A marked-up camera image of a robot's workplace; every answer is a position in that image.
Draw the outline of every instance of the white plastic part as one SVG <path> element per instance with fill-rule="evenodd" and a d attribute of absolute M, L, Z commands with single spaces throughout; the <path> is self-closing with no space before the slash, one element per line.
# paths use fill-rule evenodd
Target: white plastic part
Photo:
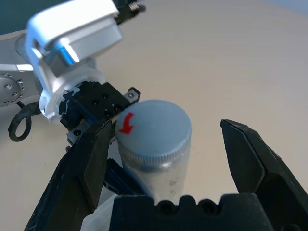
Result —
<path fill-rule="evenodd" d="M 87 215 L 82 222 L 80 231 L 108 231 L 116 197 L 117 195 L 113 194 L 93 214 Z"/>
<path fill-rule="evenodd" d="M 61 118 L 58 115 L 58 105 L 65 90 L 70 90 L 83 81 L 105 82 L 104 76 L 87 67 L 87 64 L 56 76 L 43 59 L 48 54 L 49 46 L 55 40 L 79 28 L 84 29 L 93 22 L 101 20 L 105 22 L 105 28 L 114 26 L 116 23 L 113 17 L 117 14 L 118 10 L 112 0 L 72 0 L 41 11 L 29 20 L 25 50 L 43 88 L 39 100 L 40 110 L 49 121 L 58 121 Z M 67 44 L 65 48 L 70 51 L 71 47 Z"/>
<path fill-rule="evenodd" d="M 29 20 L 26 48 L 30 49 L 29 42 L 33 41 L 45 48 L 55 38 L 69 31 L 117 14 L 118 10 L 112 0 L 72 0 L 56 5 Z"/>

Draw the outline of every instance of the bolt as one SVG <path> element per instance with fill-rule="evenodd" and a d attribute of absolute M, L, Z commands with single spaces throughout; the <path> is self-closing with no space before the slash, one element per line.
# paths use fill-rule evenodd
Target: bolt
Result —
<path fill-rule="evenodd" d="M 6 88 L 6 89 L 11 89 L 11 87 L 12 87 L 11 84 L 5 84 L 4 85 L 4 88 Z"/>
<path fill-rule="evenodd" d="M 81 131 L 80 131 L 79 129 L 76 129 L 76 130 L 73 132 L 73 134 L 74 134 L 75 136 L 80 136 L 80 135 L 81 135 Z"/>
<path fill-rule="evenodd" d="M 133 93 L 128 93 L 127 96 L 130 97 L 130 98 L 133 98 L 134 94 Z"/>

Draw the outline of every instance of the blue accent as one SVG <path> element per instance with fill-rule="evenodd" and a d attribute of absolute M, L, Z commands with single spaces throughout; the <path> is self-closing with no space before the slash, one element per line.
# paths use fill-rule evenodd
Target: blue accent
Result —
<path fill-rule="evenodd" d="M 290 10 L 308 15 L 308 0 L 268 0 Z"/>
<path fill-rule="evenodd" d="M 63 57 L 65 58 L 65 60 L 68 62 L 68 64 L 70 65 L 74 65 L 74 60 L 72 59 L 72 57 L 67 53 L 66 49 L 64 47 L 61 47 L 59 49 L 59 52 L 63 55 Z"/>

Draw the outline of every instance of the screw hole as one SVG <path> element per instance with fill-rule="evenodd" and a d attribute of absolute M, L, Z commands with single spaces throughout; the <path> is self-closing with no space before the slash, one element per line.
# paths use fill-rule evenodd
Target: screw hole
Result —
<path fill-rule="evenodd" d="M 92 104 L 93 104 L 93 105 L 98 105 L 99 103 L 100 103 L 99 100 L 92 100 Z"/>
<path fill-rule="evenodd" d="M 81 135 L 81 131 L 80 131 L 79 129 L 76 129 L 76 130 L 73 132 L 73 134 L 74 134 L 75 136 L 80 136 L 80 135 Z"/>
<path fill-rule="evenodd" d="M 109 111 L 105 111 L 105 117 L 106 117 L 106 119 L 111 118 L 112 117 L 112 113 L 109 112 Z"/>
<path fill-rule="evenodd" d="M 218 206 L 211 200 L 205 199 L 199 202 L 198 207 L 208 215 L 215 215 L 218 214 Z"/>
<path fill-rule="evenodd" d="M 102 98 L 103 98 L 103 99 L 107 99 L 108 97 L 109 97 L 108 94 L 105 94 L 105 93 L 102 94 Z"/>
<path fill-rule="evenodd" d="M 8 90 L 11 89 L 11 87 L 12 87 L 11 84 L 5 84 L 5 85 L 4 85 L 4 88 L 6 88 L 6 89 L 8 89 Z"/>
<path fill-rule="evenodd" d="M 116 111 L 116 112 L 119 112 L 119 111 L 121 111 L 121 106 L 120 105 L 114 105 L 114 110 Z"/>
<path fill-rule="evenodd" d="M 301 231 L 301 228 L 295 224 L 289 224 L 283 226 L 282 231 Z"/>

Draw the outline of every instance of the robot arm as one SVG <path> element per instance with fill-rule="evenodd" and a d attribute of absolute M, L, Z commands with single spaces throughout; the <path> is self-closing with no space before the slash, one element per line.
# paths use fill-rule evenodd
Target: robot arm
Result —
<path fill-rule="evenodd" d="M 22 57 L 31 63 L 16 66 L 19 69 L 21 66 L 30 69 L 13 74 L 20 76 L 17 83 L 10 73 L 3 76 L 6 82 L 10 81 L 6 83 L 10 89 L 2 90 L 3 94 L 0 95 L 4 98 L 4 105 L 17 103 L 22 109 L 8 129 L 11 140 L 22 141 L 28 136 L 31 116 L 37 115 L 38 111 L 49 121 L 61 120 L 59 105 L 64 99 L 63 95 L 72 90 L 79 91 L 76 86 L 82 82 L 104 83 L 106 80 L 103 73 L 95 69 L 95 57 L 122 39 L 117 25 L 135 17 L 144 9 L 144 6 L 131 0 L 120 0 L 116 4 L 111 0 L 72 0 L 34 15 L 28 22 L 27 35 L 10 40 L 10 44 L 18 41 L 18 50 L 13 53 L 23 54 Z M 20 85 L 22 91 L 27 88 L 26 93 L 33 94 L 37 92 L 34 83 L 40 92 L 40 100 L 24 106 L 19 102 L 24 93 L 18 94 L 16 88 Z M 27 120 L 26 130 L 22 136 L 17 137 L 15 132 L 24 118 Z"/>

